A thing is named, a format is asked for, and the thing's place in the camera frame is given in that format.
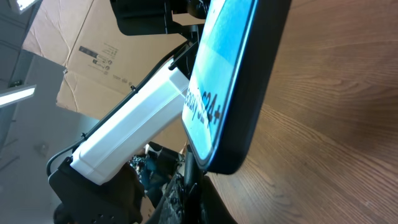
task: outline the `wire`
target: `wire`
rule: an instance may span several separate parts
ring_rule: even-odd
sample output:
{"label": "wire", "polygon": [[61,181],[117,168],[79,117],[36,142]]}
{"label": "wire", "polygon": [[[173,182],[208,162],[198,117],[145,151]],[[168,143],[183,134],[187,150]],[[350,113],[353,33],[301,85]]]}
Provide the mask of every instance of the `wire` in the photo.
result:
{"label": "wire", "polygon": [[52,174],[51,172],[51,164],[52,162],[61,156],[62,154],[72,150],[74,151],[79,147],[79,145],[85,142],[96,130],[98,130],[110,117],[112,117],[123,105],[125,105],[138,91],[156,74],[156,72],[161,68],[161,66],[170,59],[173,55],[175,55],[185,44],[189,43],[189,40],[180,44],[178,47],[174,48],[171,52],[169,52],[166,56],[164,56],[156,65],[155,67],[148,73],[148,75],[138,84],[137,88],[130,92],[118,105],[116,105],[101,121],[99,121],[89,132],[86,134],[82,134],[82,138],[74,143],[73,145],[69,146],[68,148],[58,152],[56,155],[51,157],[47,162],[46,166],[46,173],[48,176]]}
{"label": "wire", "polygon": [[207,16],[208,11],[209,11],[209,5],[210,5],[210,3],[204,2],[204,0],[199,0],[199,2],[200,2],[199,7],[203,7],[203,9],[205,10],[205,14],[206,14],[206,16]]}
{"label": "wire", "polygon": [[191,75],[191,71],[189,70],[189,66],[188,66],[188,57],[187,57],[187,70],[188,70],[188,75]]}

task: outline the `gray wall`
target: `gray wall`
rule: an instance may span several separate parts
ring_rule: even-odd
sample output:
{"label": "gray wall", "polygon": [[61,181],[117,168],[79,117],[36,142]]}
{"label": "gray wall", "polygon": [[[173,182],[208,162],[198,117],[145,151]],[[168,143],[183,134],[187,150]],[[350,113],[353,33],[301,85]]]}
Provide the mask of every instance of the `gray wall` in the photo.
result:
{"label": "gray wall", "polygon": [[0,154],[0,223],[52,223],[59,201],[47,183],[46,162],[97,122],[55,105],[63,67],[33,56],[26,68],[26,82],[37,89],[18,103]]}
{"label": "gray wall", "polygon": [[[10,82],[15,81],[13,73],[22,43],[40,3],[41,1],[19,15],[11,11],[8,0],[0,0],[0,90],[6,89]],[[0,152],[6,140],[14,110],[14,105],[0,108]]]}

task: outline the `ceiling light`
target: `ceiling light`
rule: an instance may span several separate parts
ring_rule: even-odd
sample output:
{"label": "ceiling light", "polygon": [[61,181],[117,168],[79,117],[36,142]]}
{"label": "ceiling light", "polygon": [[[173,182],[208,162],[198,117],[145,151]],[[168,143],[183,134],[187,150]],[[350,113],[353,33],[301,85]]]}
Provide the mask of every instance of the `ceiling light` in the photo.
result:
{"label": "ceiling light", "polygon": [[22,14],[37,1],[38,0],[9,0],[9,3],[14,12]]}
{"label": "ceiling light", "polygon": [[32,97],[35,89],[36,85],[22,85],[0,91],[0,108]]}

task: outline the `cardboard box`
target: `cardboard box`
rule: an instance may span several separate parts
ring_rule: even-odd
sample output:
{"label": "cardboard box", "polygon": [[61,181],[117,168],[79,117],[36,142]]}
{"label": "cardboard box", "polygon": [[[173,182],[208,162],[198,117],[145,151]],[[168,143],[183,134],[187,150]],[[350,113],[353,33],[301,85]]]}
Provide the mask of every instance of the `cardboard box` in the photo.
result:
{"label": "cardboard box", "polygon": [[[49,1],[43,2],[44,7],[48,6]],[[61,0],[61,5],[67,1],[71,0]],[[84,8],[91,0],[77,1]],[[81,18],[80,15],[72,19],[74,26],[78,26]],[[183,25],[204,22],[188,14],[176,15],[174,20]],[[137,86],[164,55],[185,41],[178,34],[134,37],[123,35],[119,31],[109,0],[91,2],[73,44],[65,38],[62,27],[56,25],[54,27],[58,28],[63,37],[63,41],[58,40],[58,44],[67,43],[67,49],[54,46],[53,49],[45,48],[42,44],[39,46],[42,56],[64,64],[67,68],[58,93],[57,105],[97,119],[113,109],[131,91],[130,86]],[[72,27],[70,37],[75,34],[76,29]],[[173,122],[153,141],[176,151],[181,150],[187,141],[181,121]]]}
{"label": "cardboard box", "polygon": [[65,66],[93,0],[43,0],[24,50]]}

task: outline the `wood grain surface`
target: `wood grain surface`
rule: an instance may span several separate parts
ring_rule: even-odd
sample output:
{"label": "wood grain surface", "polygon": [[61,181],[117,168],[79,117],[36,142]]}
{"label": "wood grain surface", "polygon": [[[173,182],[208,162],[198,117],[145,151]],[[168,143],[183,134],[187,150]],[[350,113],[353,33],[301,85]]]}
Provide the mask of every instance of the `wood grain surface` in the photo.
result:
{"label": "wood grain surface", "polygon": [[294,0],[248,157],[210,175],[238,223],[398,223],[398,1]]}

